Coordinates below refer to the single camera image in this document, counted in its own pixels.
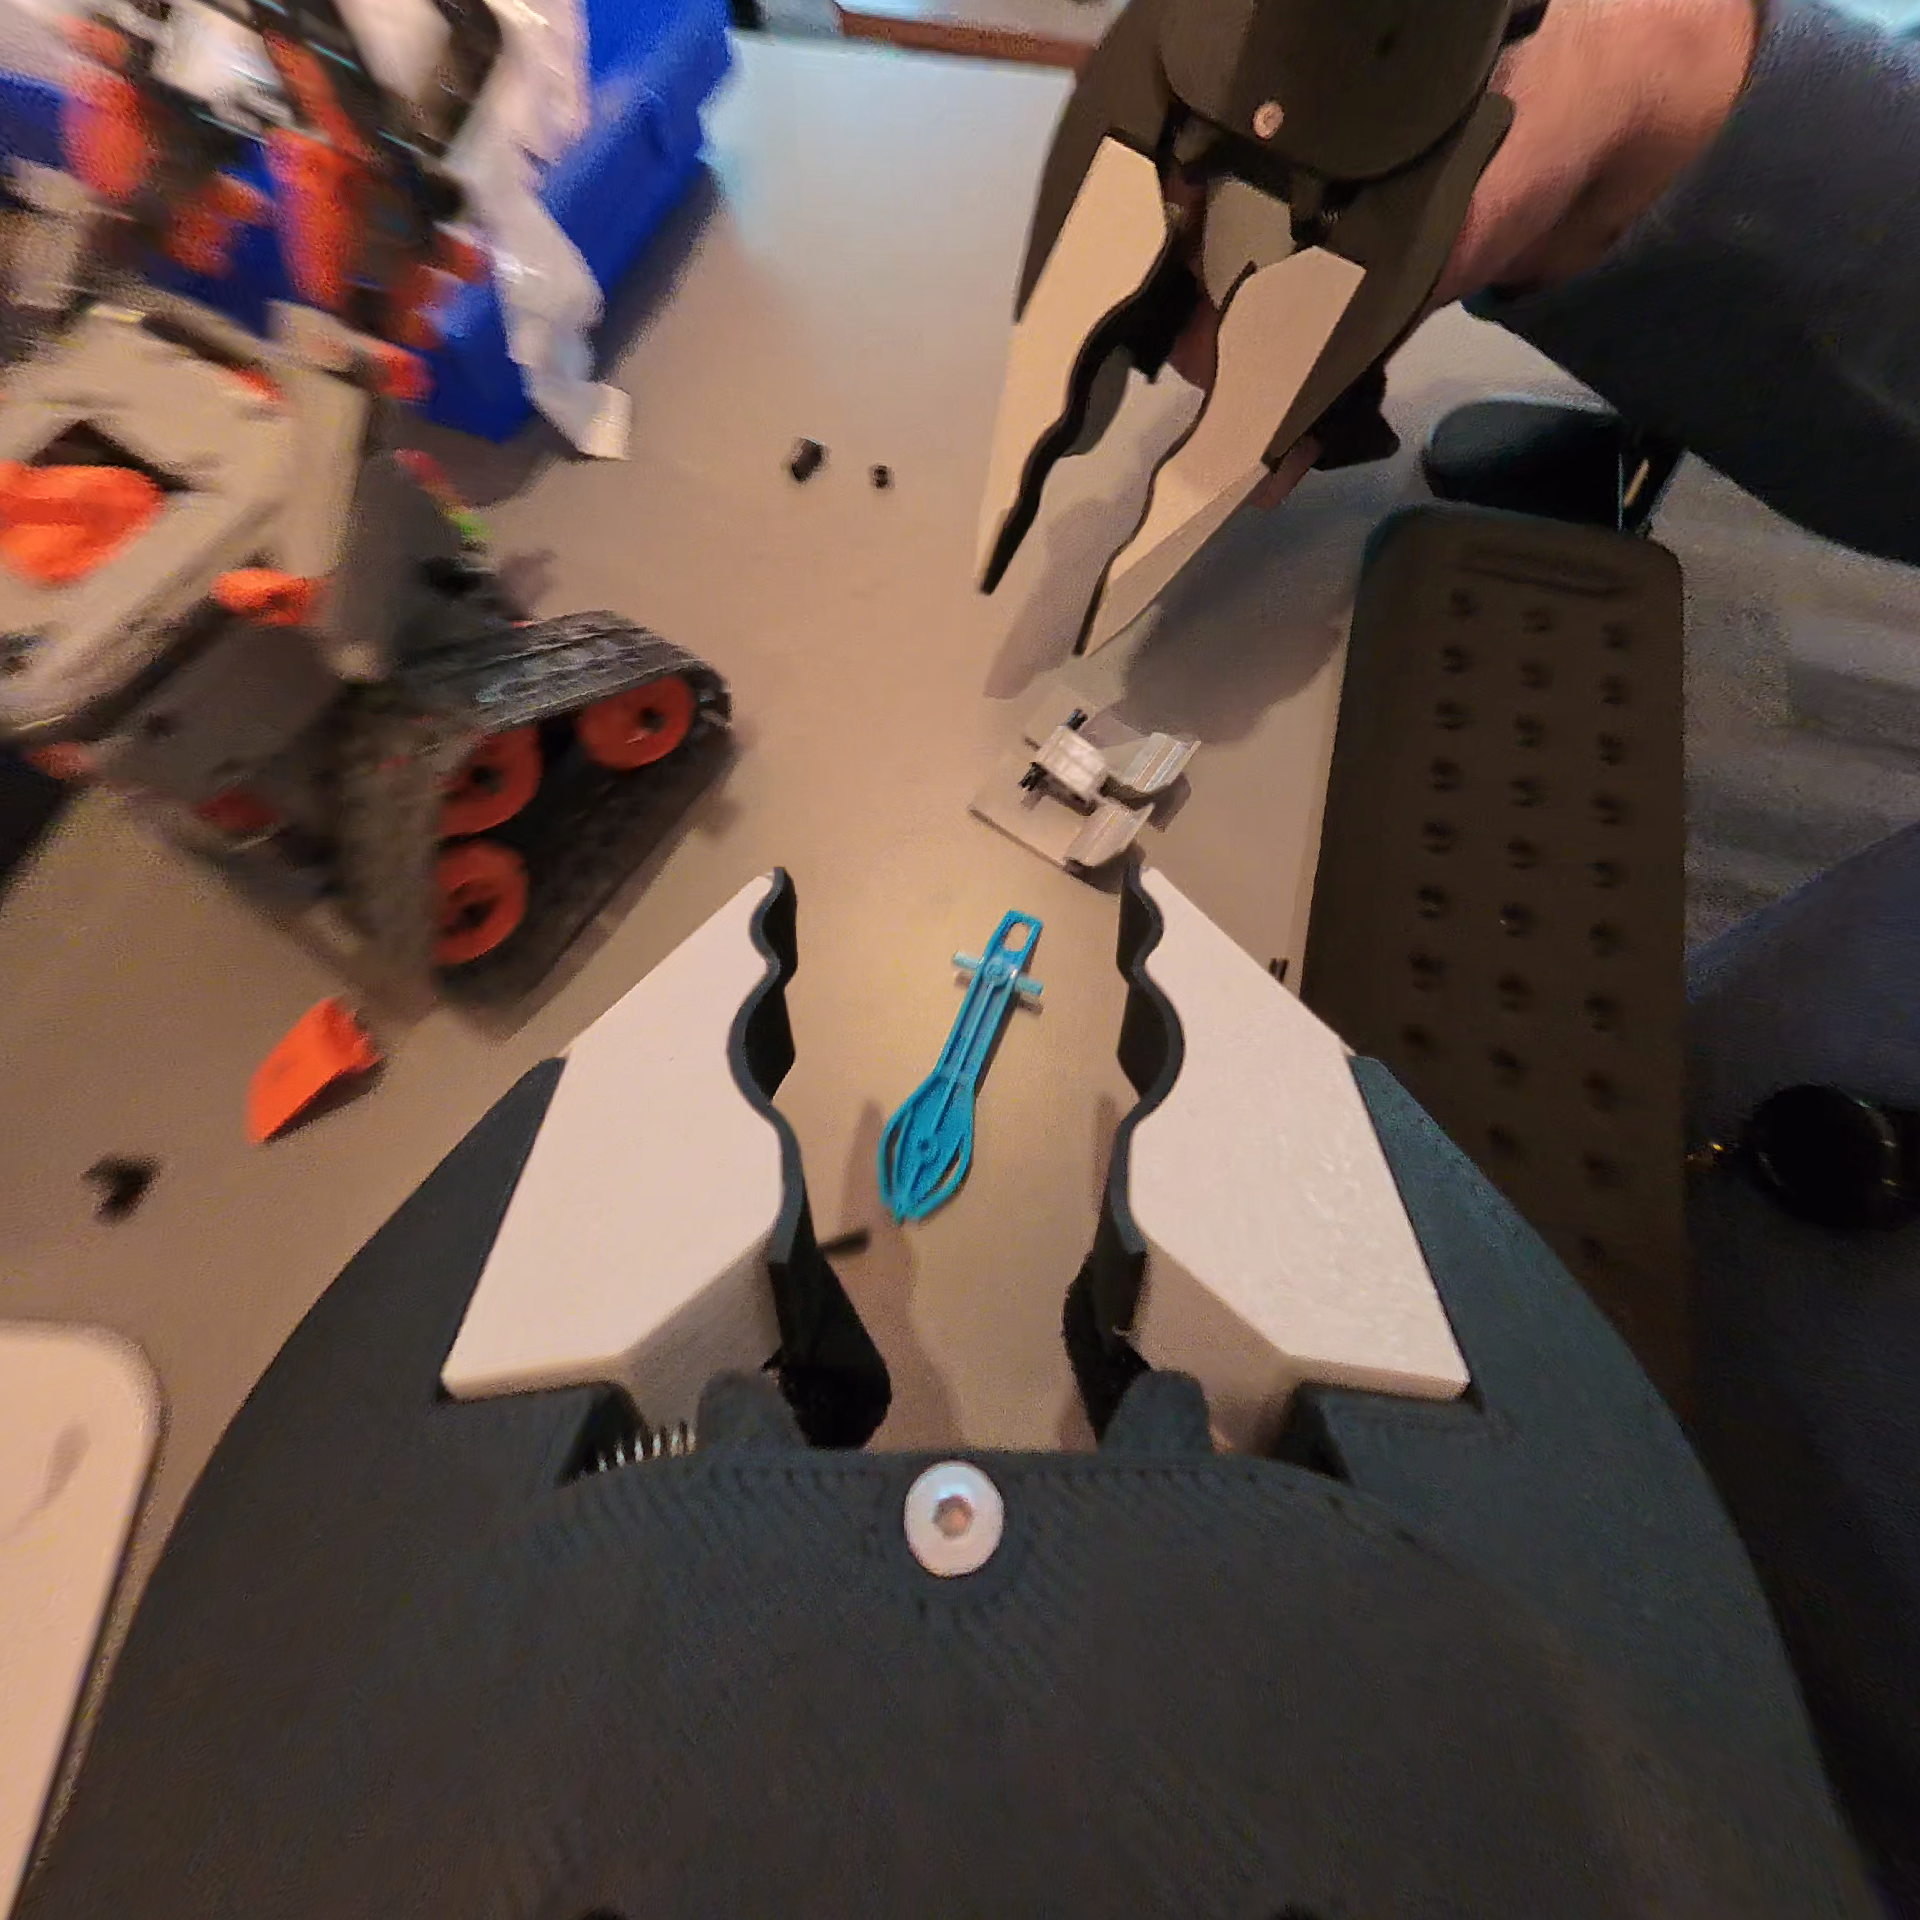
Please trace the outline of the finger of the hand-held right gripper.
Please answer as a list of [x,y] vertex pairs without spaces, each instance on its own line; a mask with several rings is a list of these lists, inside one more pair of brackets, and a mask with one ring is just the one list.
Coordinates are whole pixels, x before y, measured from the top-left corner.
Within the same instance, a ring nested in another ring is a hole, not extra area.
[[977,504],[977,589],[992,595],[1035,529],[1050,470],[1076,444],[1101,364],[1131,358],[1156,280],[1184,266],[1153,154],[1105,136],[1025,280]]
[[1305,433],[1292,408],[1367,277],[1329,246],[1298,244],[1289,204],[1246,180],[1207,182],[1194,269],[1212,310],[1212,381],[1101,574],[1079,656],[1137,619]]

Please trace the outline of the grey orange tracked toy robot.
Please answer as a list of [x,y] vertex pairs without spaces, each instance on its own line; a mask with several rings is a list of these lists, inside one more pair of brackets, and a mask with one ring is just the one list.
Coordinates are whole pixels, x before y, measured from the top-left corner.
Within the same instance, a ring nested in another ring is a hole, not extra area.
[[717,665],[537,615],[375,348],[88,300],[4,375],[4,739],[403,1005],[542,1003],[726,757]]

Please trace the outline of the clear plastic bag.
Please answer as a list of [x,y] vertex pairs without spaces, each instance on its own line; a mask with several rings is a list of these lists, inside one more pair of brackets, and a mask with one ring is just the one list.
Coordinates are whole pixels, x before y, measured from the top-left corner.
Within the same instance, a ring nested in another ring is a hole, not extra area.
[[539,164],[587,133],[580,3],[488,3],[500,56],[450,141],[453,178],[490,253],[505,346],[532,408],[591,461],[626,461],[633,402],[594,375],[605,315],[584,253],[542,204]]

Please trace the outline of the person's right forearm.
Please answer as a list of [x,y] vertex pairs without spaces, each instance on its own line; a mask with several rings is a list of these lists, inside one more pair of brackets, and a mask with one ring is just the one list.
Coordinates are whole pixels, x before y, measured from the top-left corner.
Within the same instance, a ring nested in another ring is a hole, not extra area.
[[1463,300],[1798,525],[1917,563],[1917,44],[1763,3],[1713,148],[1582,277]]

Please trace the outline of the blue plastic brick tool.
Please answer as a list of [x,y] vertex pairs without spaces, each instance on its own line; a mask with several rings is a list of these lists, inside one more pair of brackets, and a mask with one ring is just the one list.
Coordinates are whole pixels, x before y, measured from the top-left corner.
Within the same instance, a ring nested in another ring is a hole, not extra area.
[[963,998],[935,1065],[888,1117],[876,1146],[876,1189],[897,1223],[944,1207],[970,1177],[977,1087],[1017,1009],[1038,1009],[1043,983],[1031,973],[1043,925],[1008,912],[980,954],[954,954]]

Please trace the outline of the grey plastic panel assembly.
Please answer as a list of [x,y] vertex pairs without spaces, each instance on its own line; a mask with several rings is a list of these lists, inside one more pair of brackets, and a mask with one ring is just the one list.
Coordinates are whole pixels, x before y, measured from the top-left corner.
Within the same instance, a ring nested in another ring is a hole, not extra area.
[[1189,735],[1140,732],[1111,704],[1052,691],[974,789],[970,814],[1050,867],[1096,874],[1181,799],[1198,753]]

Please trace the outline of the orange plastic panel piece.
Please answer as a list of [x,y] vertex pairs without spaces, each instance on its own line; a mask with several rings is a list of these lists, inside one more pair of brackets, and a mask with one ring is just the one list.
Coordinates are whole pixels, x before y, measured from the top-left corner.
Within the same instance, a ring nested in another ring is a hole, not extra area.
[[381,1065],[385,1053],[349,998],[312,1003],[253,1069],[243,1103],[251,1143],[284,1137]]

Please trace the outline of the blue robot kit box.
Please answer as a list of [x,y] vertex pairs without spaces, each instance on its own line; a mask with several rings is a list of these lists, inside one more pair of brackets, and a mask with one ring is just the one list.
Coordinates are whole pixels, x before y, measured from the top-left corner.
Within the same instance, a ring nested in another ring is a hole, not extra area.
[[4,173],[4,355],[157,261],[222,277],[271,224],[295,306],[346,331],[372,395],[418,405],[440,304],[485,270],[449,157],[505,51],[490,3],[428,11],[443,44],[405,92],[340,3],[85,3],[60,161]]

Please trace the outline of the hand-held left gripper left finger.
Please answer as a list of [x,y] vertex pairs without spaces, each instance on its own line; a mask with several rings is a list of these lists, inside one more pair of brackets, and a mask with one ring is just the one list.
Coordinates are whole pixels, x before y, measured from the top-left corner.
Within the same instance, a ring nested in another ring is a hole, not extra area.
[[720,1372],[776,1356],[772,1265],[804,1200],[776,1103],[796,969],[797,887],[776,867],[566,1046],[446,1355],[450,1400],[617,1386],[695,1405]]

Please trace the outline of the white stand base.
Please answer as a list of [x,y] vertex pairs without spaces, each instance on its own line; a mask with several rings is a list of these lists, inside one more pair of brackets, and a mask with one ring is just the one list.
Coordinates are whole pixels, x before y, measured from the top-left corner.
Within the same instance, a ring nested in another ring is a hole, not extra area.
[[4,1324],[4,1908],[60,1777],[146,1489],[146,1355],[85,1324]]

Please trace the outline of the person's right hand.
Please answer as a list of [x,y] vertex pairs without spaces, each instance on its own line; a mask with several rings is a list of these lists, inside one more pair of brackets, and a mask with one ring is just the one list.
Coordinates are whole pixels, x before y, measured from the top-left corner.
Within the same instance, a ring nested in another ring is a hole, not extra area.
[[1713,148],[1762,22],[1763,3],[1550,3],[1495,62],[1510,122],[1407,331],[1597,269]]

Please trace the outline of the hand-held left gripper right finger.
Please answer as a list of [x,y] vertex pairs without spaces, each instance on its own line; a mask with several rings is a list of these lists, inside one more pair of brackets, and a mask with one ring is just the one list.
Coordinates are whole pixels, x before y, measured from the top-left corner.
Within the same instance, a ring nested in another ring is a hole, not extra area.
[[1351,1050],[1162,870],[1120,890],[1126,983],[1092,1238],[1092,1407],[1149,1370],[1212,1412],[1303,1386],[1452,1405],[1469,1365]]

